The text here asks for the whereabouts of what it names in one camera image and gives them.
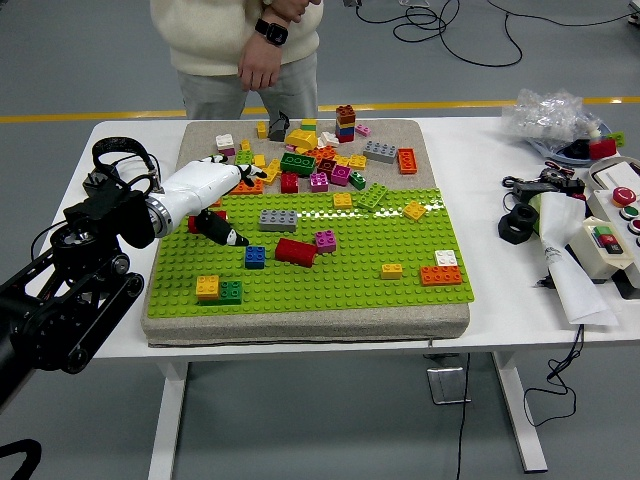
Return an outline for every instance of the yellow floor line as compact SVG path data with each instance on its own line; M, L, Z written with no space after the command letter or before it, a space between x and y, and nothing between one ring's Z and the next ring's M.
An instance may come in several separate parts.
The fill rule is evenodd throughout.
M629 105L640 103L640 97L592 97L583 100L585 105ZM455 102L405 102L405 103L361 103L352 104L354 110L360 112L377 112L385 110L436 110L459 108L499 108L513 105L515 100L469 100ZM321 105L320 112L333 112L339 105ZM245 115L263 115L263 107L248 107ZM60 113L45 115L5 115L0 116L0 123L41 123L41 122L78 122L85 120L127 120L144 118L181 118L184 110L150 110L139 112L95 112L95 113Z

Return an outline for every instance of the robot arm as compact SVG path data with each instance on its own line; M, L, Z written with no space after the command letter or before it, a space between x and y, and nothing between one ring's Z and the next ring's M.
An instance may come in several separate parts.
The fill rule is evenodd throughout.
M147 192L133 190L99 161L109 152L134 153L149 169ZM0 286L0 413L34 369L82 371L144 290L129 272L118 236L135 248L173 232L187 215L212 240L248 245L207 207L241 181L266 174L252 165L227 165L216 155L187 164L162 186L142 145L129 138L101 140L93 148L92 193L64 211L67 224L51 235L51 248ZM27 287L45 277L38 293Z

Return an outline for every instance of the green baseplate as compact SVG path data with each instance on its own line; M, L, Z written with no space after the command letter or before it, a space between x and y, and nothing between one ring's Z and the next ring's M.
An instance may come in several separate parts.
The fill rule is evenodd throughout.
M362 193L350 192L354 205ZM402 209L416 200L428 211L414 221ZM261 232L260 211L296 210L295 233ZM473 292L440 191L389 190L371 212L337 210L332 193L241 195L224 197L222 207L232 226L252 245L266 247L264 270L244 268L243 247L220 246L187 230L187 221L160 245L149 299L149 318L277 313L309 310L401 307L469 303ZM312 268L275 259L280 238L313 243L315 232L333 230L338 248L316 255ZM433 266L435 250L454 250L462 284L425 287L420 267ZM399 263L399 280L382 280L381 267ZM199 275L242 282L242 304L199 305Z

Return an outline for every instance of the table leg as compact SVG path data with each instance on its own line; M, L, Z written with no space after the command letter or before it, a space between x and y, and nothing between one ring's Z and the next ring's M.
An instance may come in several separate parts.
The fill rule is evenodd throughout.
M516 437L522 467L525 473L543 473L547 471L542 446L536 428L527 420L531 418L529 405L524 398L524 389L514 361L515 352L493 352L493 361L500 378L502 393L511 417L511 426Z
M149 480L171 480L189 363L159 363L158 367L164 374L165 381Z

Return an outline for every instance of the white paper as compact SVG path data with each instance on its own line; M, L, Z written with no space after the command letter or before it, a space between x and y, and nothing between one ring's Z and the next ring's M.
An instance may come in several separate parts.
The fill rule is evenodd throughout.
M595 285L564 248L582 228L584 202L562 193L540 195L540 240L569 323L618 325Z

